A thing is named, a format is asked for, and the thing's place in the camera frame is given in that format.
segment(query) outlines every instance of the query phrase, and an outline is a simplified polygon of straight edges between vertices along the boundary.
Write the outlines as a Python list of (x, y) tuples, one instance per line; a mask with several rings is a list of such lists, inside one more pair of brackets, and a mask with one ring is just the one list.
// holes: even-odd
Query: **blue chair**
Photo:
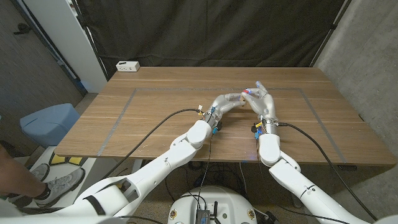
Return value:
[(47, 148), (57, 146), (80, 115), (70, 103), (55, 105), (21, 118), (22, 132)]

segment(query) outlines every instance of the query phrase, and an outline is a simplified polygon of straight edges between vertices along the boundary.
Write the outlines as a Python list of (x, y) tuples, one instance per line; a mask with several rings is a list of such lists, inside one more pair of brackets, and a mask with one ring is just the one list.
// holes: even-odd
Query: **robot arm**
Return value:
[[(281, 186), (298, 197), (314, 215), (351, 224), (367, 223), (350, 214), (322, 189), (308, 180), (301, 174), (301, 168), (297, 162), (280, 150), (274, 100), (260, 82), (256, 82), (256, 85), (258, 89), (247, 89), (242, 96), (250, 103), (261, 120), (260, 128), (262, 128), (263, 134), (259, 136), (259, 155), (261, 162), (270, 167), (271, 176)], [(258, 98), (251, 96), (250, 93), (255, 94)], [(322, 218), (317, 218), (317, 220), (320, 223), (336, 223)]]
[(220, 95), (204, 114), (204, 119), (197, 121), (185, 134), (176, 138), (167, 152), (133, 174), (110, 177), (95, 183), (85, 190), (73, 205), (50, 215), (132, 215), (148, 193), (169, 173), (195, 156), (223, 113), (245, 104), (244, 101), (239, 101), (239, 97), (239, 93)]

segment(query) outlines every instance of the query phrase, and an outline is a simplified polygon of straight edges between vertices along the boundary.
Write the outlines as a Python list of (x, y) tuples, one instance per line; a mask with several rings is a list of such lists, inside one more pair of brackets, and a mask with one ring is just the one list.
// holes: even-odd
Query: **power outlet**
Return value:
[(139, 62), (120, 61), (116, 68), (119, 72), (136, 72), (139, 69)]

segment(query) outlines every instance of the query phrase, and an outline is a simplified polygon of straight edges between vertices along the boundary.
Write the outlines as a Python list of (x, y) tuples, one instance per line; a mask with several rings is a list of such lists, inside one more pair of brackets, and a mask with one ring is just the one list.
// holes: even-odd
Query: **concrete wall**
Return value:
[[(315, 64), (396, 156), (397, 64), (398, 1), (394, 0), (352, 1)], [(361, 172), (365, 171), (353, 174), (365, 176)], [(398, 214), (397, 166), (354, 184), (353, 190), (377, 217)], [(346, 190), (334, 198), (371, 221)]]

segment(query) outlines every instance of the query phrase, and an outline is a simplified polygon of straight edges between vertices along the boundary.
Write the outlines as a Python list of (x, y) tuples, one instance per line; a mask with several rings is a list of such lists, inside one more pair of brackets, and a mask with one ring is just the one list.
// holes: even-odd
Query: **person's leg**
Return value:
[(45, 183), (15, 161), (0, 145), (0, 192), (36, 197), (45, 188)]

